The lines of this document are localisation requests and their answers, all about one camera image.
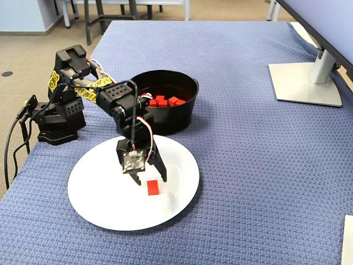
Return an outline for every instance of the white plate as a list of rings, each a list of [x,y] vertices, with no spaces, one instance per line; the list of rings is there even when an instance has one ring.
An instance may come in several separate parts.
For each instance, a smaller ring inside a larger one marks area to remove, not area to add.
[[[68,197],[76,212],[94,225],[132,231],[159,225],[180,213],[194,197],[199,168],[192,154],[180,143],[154,136],[167,168],[163,182],[154,166],[138,175],[138,186],[122,168],[116,154],[120,136],[89,150],[75,165],[68,180]],[[159,195],[149,196],[147,181],[158,181]]]

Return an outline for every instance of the red block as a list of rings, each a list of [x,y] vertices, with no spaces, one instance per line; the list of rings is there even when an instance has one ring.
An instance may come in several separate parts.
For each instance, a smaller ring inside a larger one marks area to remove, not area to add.
[[[157,104],[159,104],[160,100],[164,100],[164,96],[156,96]]]
[[[158,181],[147,181],[148,196],[158,195]]]
[[[179,98],[173,97],[168,99],[169,106],[175,106],[176,102],[179,101]]]
[[[149,106],[150,107],[157,107],[157,101],[155,99],[151,99],[149,101]]]
[[[184,101],[184,100],[178,100],[177,102],[175,102],[175,105],[182,105],[182,104],[184,104],[186,101]]]
[[[158,106],[159,106],[159,107],[167,107],[167,106],[168,106],[168,101],[167,101],[166,99],[160,100],[160,101],[158,102]]]

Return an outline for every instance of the blue tablecloth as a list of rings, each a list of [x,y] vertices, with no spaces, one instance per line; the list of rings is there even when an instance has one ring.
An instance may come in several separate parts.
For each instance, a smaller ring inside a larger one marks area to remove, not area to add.
[[[200,82],[190,126],[170,136],[199,164],[195,198],[136,232],[81,218],[69,174],[117,135],[85,100],[79,139],[38,143],[1,202],[0,264],[340,264],[353,214],[353,95],[333,72],[342,108],[278,102],[268,68],[316,53],[286,22],[112,22],[92,57],[115,79],[168,69]]]

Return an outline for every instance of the white monitor base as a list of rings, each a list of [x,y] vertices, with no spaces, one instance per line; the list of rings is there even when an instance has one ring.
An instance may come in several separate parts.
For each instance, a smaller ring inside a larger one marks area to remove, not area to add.
[[[325,84],[309,81],[313,62],[270,64],[277,100],[342,107],[340,94],[332,78]]]

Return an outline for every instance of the black bowl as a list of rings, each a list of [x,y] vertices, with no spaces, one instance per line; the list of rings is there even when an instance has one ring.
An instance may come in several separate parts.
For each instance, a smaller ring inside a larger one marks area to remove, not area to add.
[[[153,115],[153,133],[158,135],[175,134],[184,130],[190,124],[192,109],[199,92],[199,83],[190,76],[174,71],[156,70],[135,76],[138,93],[151,93],[153,98],[158,95],[166,99],[177,97],[186,101],[173,107],[147,107]]]

